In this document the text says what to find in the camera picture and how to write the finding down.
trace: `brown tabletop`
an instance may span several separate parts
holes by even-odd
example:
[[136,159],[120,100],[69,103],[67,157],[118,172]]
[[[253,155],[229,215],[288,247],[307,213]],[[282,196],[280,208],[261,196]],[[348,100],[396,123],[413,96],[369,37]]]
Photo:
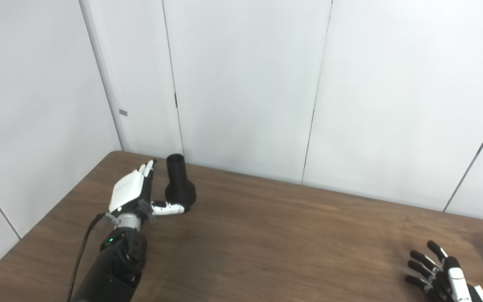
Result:
[[[113,185],[151,157],[110,153],[1,261],[0,302],[64,301],[83,235]],[[435,240],[483,287],[483,220],[188,166],[197,202],[146,223],[147,264],[132,302],[423,302],[411,249]],[[165,162],[153,198],[167,185]],[[76,288],[112,226],[101,221]]]

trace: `prosthetic hand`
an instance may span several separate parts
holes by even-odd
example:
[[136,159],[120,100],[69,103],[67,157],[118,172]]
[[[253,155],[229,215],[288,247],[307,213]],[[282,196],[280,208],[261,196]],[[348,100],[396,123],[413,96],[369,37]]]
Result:
[[[146,238],[140,232],[143,222],[152,220],[156,215],[188,212],[196,200],[195,185],[187,179],[184,157],[172,154],[166,162],[169,174],[166,201],[150,199],[154,160],[142,164],[115,184],[109,212],[96,216],[84,238],[73,271],[68,302],[129,302],[132,299],[146,263]],[[92,268],[71,297],[73,280],[88,234],[104,216],[113,222],[115,228],[100,245],[100,253]]]
[[431,240],[427,245],[443,266],[412,250],[411,258],[416,261],[409,260],[408,266],[423,278],[406,275],[406,282],[418,286],[432,302],[483,302],[482,287],[467,283],[458,260]]

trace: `robotic arm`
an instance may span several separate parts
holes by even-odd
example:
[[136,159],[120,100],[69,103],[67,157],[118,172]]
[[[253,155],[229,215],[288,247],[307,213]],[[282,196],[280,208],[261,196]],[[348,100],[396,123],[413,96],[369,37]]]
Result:
[[147,219],[152,221],[156,215],[188,212],[196,200],[195,185],[187,179],[184,157],[172,154],[166,162],[169,174],[169,185],[165,189],[166,201],[150,199],[156,163],[154,160],[142,164],[138,170],[115,184],[109,212],[99,214],[92,222],[80,255],[88,233],[98,220],[106,216],[115,228],[102,241],[98,257],[73,297],[70,287],[67,301],[129,302],[132,299],[146,263],[146,238],[140,232],[142,224]]

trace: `white robotic hand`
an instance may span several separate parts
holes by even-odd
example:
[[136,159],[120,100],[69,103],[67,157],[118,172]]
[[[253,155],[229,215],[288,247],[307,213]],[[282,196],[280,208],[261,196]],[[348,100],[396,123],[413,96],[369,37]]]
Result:
[[194,203],[195,186],[187,179],[184,157],[172,154],[167,157],[169,185],[165,195],[173,200],[150,199],[155,160],[142,164],[138,170],[124,176],[113,187],[109,213],[114,217],[121,214],[153,215],[180,214],[189,211]]
[[480,285],[472,286],[465,280],[458,260],[433,241],[428,241],[428,248],[437,256],[442,266],[437,265],[428,256],[412,250],[408,266],[423,278],[406,275],[406,282],[418,286],[432,302],[483,302],[483,290]]
[[152,188],[154,164],[154,160],[149,161],[146,166],[142,164],[139,170],[133,170],[115,184],[109,203],[111,214],[116,216],[116,214],[123,212],[125,206],[140,197],[148,203],[150,202],[150,195],[146,196],[145,194],[149,193]]

